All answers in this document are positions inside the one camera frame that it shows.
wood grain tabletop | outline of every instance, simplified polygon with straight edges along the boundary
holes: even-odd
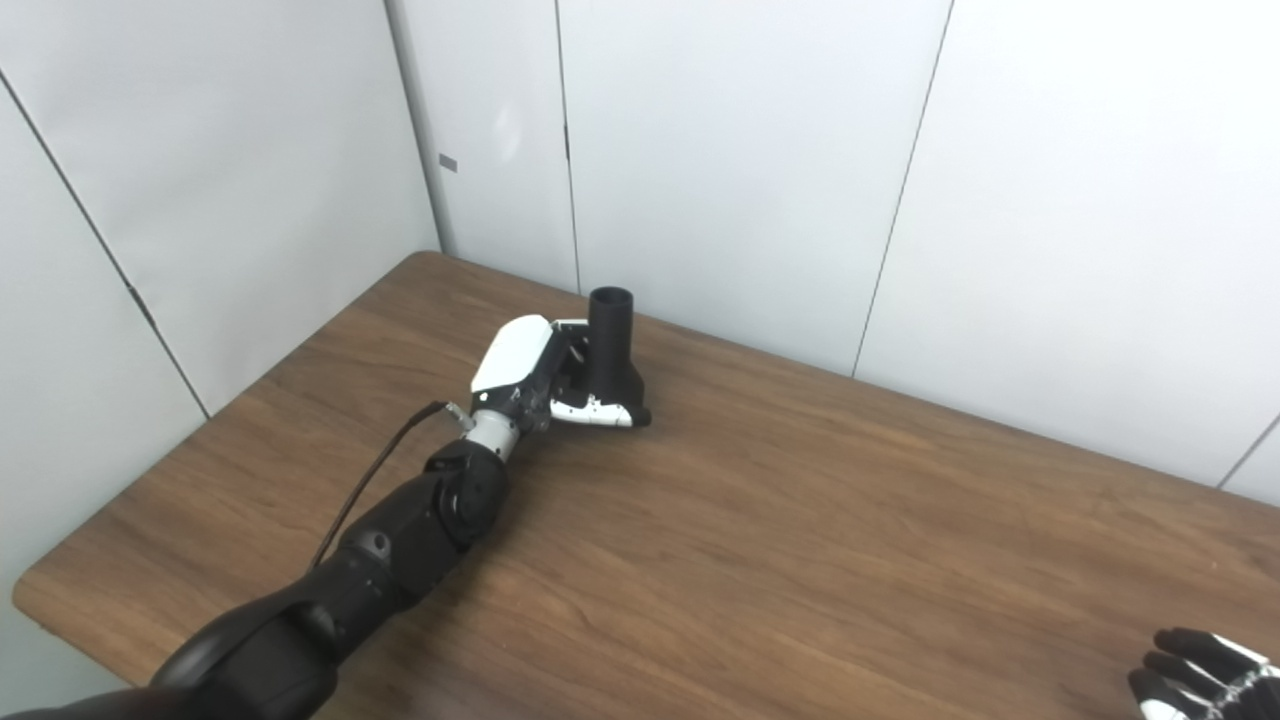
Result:
[[[294,579],[388,437],[466,401],[529,313],[585,300],[408,258],[15,603],[146,683]],[[522,441],[494,533],[343,666],[321,717],[1119,720],[1162,625],[1280,653],[1277,509],[653,319],[634,347],[653,425]],[[415,430],[357,511],[456,436]]]

black tube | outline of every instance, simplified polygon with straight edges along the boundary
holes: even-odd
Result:
[[[605,405],[644,405],[644,380],[631,364],[634,314],[635,301],[626,290],[591,291],[586,315],[586,391]]]

white wall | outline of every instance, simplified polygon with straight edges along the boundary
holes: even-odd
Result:
[[[562,0],[582,287],[850,373],[946,0]]]
[[[1280,410],[1277,24],[960,0],[856,377],[1221,480]]]
[[[210,411],[438,247],[379,3],[10,0],[0,68]]]
[[[123,687],[14,610],[10,591],[204,416],[3,86],[0,158],[5,715]]]
[[[554,0],[389,0],[445,250],[577,290]],[[456,163],[444,169],[439,155]]]

cable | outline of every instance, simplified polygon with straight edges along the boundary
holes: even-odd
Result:
[[[415,425],[430,418],[431,415],[435,415],[440,410],[444,410],[447,405],[448,404],[440,401],[431,402],[426,407],[419,410],[417,413],[413,413],[413,416],[410,418],[404,423],[404,425],[402,425],[401,429],[396,432],[394,436],[392,436],[390,442],[388,442],[387,447],[384,447],[381,454],[378,455],[378,459],[374,460],[374,464],[370,465],[367,470],[365,470],[365,475],[360,478],[360,482],[356,483],[356,487],[351,488],[351,493],[347,495],[347,501],[342,503],[342,510],[338,510],[338,516],[333,519],[333,524],[329,525],[329,532],[325,533],[324,539],[320,541],[320,547],[316,548],[315,556],[311,557],[311,564],[307,565],[308,573],[311,570],[315,570],[316,566],[320,565],[320,561],[324,560],[324,553],[329,550],[329,546],[333,544],[333,538],[338,536],[338,530],[342,529],[342,524],[343,521],[346,521],[347,515],[351,514],[351,509],[356,506],[356,500],[360,498],[360,493],[365,492],[365,487],[369,486],[369,480],[374,479],[374,474],[378,473],[378,469],[383,466],[383,462],[385,462],[387,459],[390,457],[392,451],[396,450],[396,446],[399,445],[399,441],[404,439],[404,436],[408,434],[408,432],[412,430]]]

